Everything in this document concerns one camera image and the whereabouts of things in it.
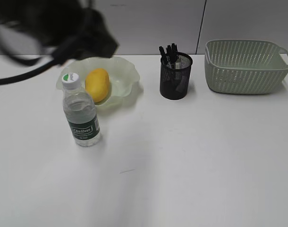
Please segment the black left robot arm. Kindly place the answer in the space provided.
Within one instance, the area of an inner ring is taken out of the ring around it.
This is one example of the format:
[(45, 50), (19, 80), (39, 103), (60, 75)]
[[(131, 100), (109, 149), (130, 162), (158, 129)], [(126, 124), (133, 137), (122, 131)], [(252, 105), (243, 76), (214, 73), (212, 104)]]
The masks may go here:
[(92, 0), (0, 0), (0, 25), (54, 47), (53, 57), (111, 58), (119, 46)]

